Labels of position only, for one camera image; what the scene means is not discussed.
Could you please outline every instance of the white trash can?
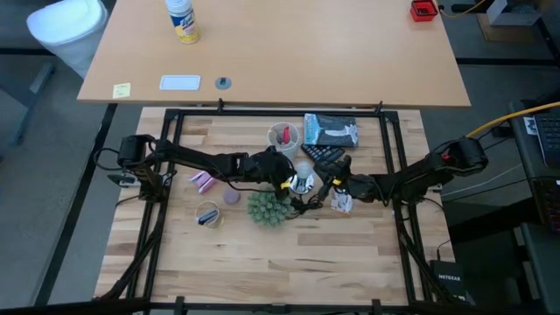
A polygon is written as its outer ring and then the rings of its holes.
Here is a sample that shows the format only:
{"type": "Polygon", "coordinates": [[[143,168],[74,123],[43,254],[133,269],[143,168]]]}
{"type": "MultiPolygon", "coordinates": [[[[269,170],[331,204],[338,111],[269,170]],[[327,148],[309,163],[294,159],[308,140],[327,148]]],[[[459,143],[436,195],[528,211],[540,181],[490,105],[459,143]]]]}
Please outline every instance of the white trash can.
{"type": "Polygon", "coordinates": [[[85,78],[107,20],[100,0],[64,0],[33,12],[27,27],[41,45],[85,78]]]}

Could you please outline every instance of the red box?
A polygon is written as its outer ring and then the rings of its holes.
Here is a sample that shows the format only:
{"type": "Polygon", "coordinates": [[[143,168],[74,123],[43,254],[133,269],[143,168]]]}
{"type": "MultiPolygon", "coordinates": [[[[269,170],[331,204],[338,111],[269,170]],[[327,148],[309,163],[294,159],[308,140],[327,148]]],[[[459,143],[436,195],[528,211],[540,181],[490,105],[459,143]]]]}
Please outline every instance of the red box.
{"type": "Polygon", "coordinates": [[[412,1],[410,14],[415,22],[431,21],[438,14],[438,9],[431,0],[417,0],[412,1]]]}

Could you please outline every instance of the disinfectant can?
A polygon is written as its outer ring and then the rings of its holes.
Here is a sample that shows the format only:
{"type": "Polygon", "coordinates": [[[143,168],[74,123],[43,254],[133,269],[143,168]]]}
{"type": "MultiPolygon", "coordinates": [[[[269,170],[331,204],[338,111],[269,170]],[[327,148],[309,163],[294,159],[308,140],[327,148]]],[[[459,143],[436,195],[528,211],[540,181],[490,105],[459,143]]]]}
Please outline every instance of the disinfectant can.
{"type": "Polygon", "coordinates": [[[200,38],[200,32],[194,19],[191,0],[165,0],[165,3],[169,15],[171,15],[175,32],[181,42],[185,44],[196,43],[200,38]]]}

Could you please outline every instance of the artificial plant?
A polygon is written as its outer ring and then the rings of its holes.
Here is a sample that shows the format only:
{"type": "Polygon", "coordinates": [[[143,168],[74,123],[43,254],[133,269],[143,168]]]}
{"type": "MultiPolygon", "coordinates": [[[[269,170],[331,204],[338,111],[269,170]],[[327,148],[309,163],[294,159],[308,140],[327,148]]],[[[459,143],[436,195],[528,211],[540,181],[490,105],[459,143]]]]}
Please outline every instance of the artificial plant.
{"type": "Polygon", "coordinates": [[[256,224],[267,227],[278,227],[293,211],[290,198],[278,200],[274,193],[253,192],[248,197],[248,215],[256,224]]]}

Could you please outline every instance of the wooden table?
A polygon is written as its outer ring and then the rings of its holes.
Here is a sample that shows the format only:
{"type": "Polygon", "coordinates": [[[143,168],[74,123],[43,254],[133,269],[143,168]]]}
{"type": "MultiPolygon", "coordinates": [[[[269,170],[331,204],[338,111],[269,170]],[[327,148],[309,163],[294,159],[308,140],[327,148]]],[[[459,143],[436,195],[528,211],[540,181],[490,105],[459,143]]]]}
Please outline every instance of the wooden table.
{"type": "MultiPolygon", "coordinates": [[[[159,137],[164,112],[164,108],[145,108],[137,133],[159,137]]],[[[399,115],[407,159],[413,163],[428,152],[420,113],[400,110],[399,115]]],[[[185,118],[180,144],[213,154],[256,153],[266,147],[266,131],[278,121],[303,126],[301,117],[192,116],[185,118]]],[[[358,126],[360,148],[346,151],[353,157],[352,171],[386,173],[378,120],[358,118],[358,126]]],[[[389,136],[394,148],[393,134],[389,136]]],[[[300,151],[297,160],[304,158],[300,151]]],[[[177,169],[153,301],[173,302],[176,296],[185,296],[191,303],[370,305],[372,298],[379,298],[383,305],[407,304],[391,208],[355,201],[351,215],[346,215],[331,210],[328,198],[324,208],[279,228],[259,227],[247,215],[249,192],[242,193],[239,204],[227,206],[221,199],[226,184],[199,195],[188,182],[198,171],[177,169]],[[225,221],[219,230],[195,223],[195,208],[203,200],[215,201],[223,212],[225,221]]],[[[125,189],[121,199],[137,193],[125,189]]],[[[434,193],[427,197],[440,201],[434,193]]],[[[116,209],[95,295],[105,293],[131,262],[143,211],[144,203],[137,199],[116,209]]],[[[444,213],[424,202],[418,205],[418,220],[426,258],[433,259],[437,246],[449,240],[444,213]]],[[[441,253],[445,260],[453,260],[449,243],[441,253]]],[[[417,268],[414,263],[412,267],[420,298],[417,268]]],[[[144,278],[142,272],[139,292],[144,278]]]]}
{"type": "Polygon", "coordinates": [[[119,0],[78,99],[84,102],[470,106],[440,16],[410,0],[193,0],[201,39],[181,44],[163,0],[119,0]],[[166,74],[198,91],[160,91],[166,74]],[[219,90],[220,77],[232,87],[219,90]],[[115,84],[130,97],[113,99],[115,84]]]}

